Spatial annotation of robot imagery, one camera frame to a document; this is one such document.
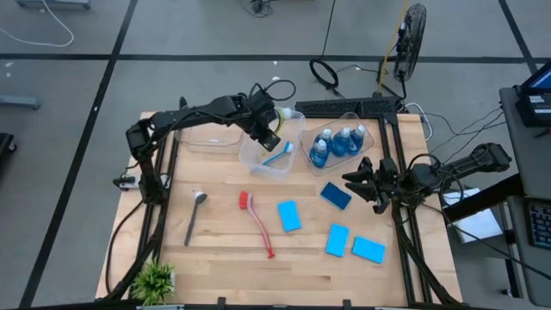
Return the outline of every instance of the white paper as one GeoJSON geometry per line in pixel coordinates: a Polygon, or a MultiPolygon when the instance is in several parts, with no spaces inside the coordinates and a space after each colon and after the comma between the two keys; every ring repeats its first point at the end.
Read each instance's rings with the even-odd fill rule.
{"type": "MultiPolygon", "coordinates": [[[[471,195],[476,195],[479,192],[479,189],[466,189],[463,192],[464,198],[467,198],[471,195]]],[[[448,193],[444,194],[444,200],[449,205],[452,205],[459,201],[460,196],[460,192],[448,193]]],[[[501,231],[501,227],[499,227],[499,224],[490,209],[480,211],[477,214],[471,215],[465,219],[458,220],[454,223],[454,225],[480,239],[498,236],[503,233],[501,231]]],[[[459,238],[461,239],[462,243],[476,240],[475,238],[463,232],[460,232],[459,230],[457,231],[457,233],[459,234],[459,238]]]]}

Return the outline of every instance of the wooden tabletop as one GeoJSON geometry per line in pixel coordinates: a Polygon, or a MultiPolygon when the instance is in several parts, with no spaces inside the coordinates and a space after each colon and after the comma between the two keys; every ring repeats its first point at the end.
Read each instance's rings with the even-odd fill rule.
{"type": "MultiPolygon", "coordinates": [[[[306,126],[311,129],[326,122],[307,120],[306,126]]],[[[364,156],[378,166],[383,157],[378,123],[362,122],[375,141],[364,156]]],[[[418,115],[399,115],[399,128],[407,162],[427,152],[418,115]]],[[[396,160],[390,127],[387,132],[396,160]]],[[[169,153],[167,146],[165,163],[169,153]]],[[[372,203],[356,195],[341,211],[319,196],[327,182],[348,191],[341,175],[355,171],[360,158],[316,177],[300,153],[288,177],[274,180],[252,175],[240,164],[237,154],[191,152],[186,145],[180,145],[161,251],[162,262],[174,265],[176,272],[176,292],[167,302],[214,304],[218,297],[224,296],[228,304],[338,306],[343,299],[350,299],[354,306],[406,306],[398,241],[390,212],[377,215],[372,203]],[[198,190],[207,193],[208,199],[199,206],[189,247],[185,247],[194,191],[198,190]],[[253,194],[253,205],[269,232],[274,258],[268,259],[255,221],[238,207],[241,190],[253,194]],[[277,204],[288,200],[296,201],[302,228],[285,233],[277,204]],[[325,253],[331,223],[350,229],[344,257],[325,253]],[[355,236],[385,245],[383,264],[352,255],[355,236]]],[[[114,229],[140,199],[138,190],[121,193],[114,229]]],[[[427,204],[440,207],[436,197],[428,199],[427,204]]],[[[110,272],[112,287],[135,258],[144,210],[142,207],[123,226],[115,241],[110,272]]],[[[426,263],[451,295],[461,300],[442,216],[422,207],[418,208],[417,216],[426,263]]],[[[97,297],[106,294],[104,272],[97,297]]],[[[416,298],[421,301],[416,268],[412,268],[412,276],[416,298]]]]}

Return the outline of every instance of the blue bottle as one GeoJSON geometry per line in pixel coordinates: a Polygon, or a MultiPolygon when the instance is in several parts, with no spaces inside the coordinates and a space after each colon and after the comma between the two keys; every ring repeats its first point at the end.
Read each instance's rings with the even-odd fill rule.
{"type": "Polygon", "coordinates": [[[327,151],[327,144],[323,140],[315,143],[310,149],[310,160],[312,160],[312,164],[318,168],[323,168],[325,166],[328,157],[329,152],[327,151]]]}
{"type": "Polygon", "coordinates": [[[314,144],[318,143],[320,140],[325,141],[327,144],[327,151],[330,152],[333,149],[333,141],[331,139],[331,129],[326,128],[324,131],[316,137],[316,139],[313,141],[314,144]]]}
{"type": "Polygon", "coordinates": [[[345,127],[333,137],[333,154],[344,156],[350,149],[350,128],[345,127]]]}
{"type": "Polygon", "coordinates": [[[350,135],[350,148],[348,154],[357,155],[363,146],[363,136],[365,135],[365,127],[360,125],[357,129],[354,129],[350,135]]]}

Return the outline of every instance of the green plant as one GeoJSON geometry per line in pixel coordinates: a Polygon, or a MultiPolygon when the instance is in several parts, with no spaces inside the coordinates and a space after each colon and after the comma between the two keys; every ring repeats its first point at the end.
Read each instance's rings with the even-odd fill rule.
{"type": "Polygon", "coordinates": [[[134,279],[132,297],[142,300],[144,306],[164,304],[164,297],[174,292],[173,270],[174,266],[159,265],[153,259],[134,279]]]}

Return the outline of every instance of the blue sponge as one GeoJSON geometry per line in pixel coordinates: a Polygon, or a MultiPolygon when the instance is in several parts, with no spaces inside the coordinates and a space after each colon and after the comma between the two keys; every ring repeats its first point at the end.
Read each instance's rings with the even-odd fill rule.
{"type": "Polygon", "coordinates": [[[339,224],[332,224],[325,252],[338,257],[344,256],[349,230],[347,227],[340,226],[339,224]]]}
{"type": "Polygon", "coordinates": [[[352,247],[352,254],[382,264],[385,257],[385,246],[362,237],[356,237],[354,239],[354,246],[352,247]]]}
{"type": "Polygon", "coordinates": [[[341,210],[344,210],[346,206],[348,206],[350,199],[352,199],[352,196],[344,193],[340,188],[331,182],[328,182],[321,191],[321,196],[341,210]]]}
{"type": "Polygon", "coordinates": [[[282,202],[277,205],[277,209],[279,210],[279,216],[282,218],[283,231],[285,233],[300,229],[302,227],[299,218],[299,211],[296,209],[296,202],[282,202]]]}

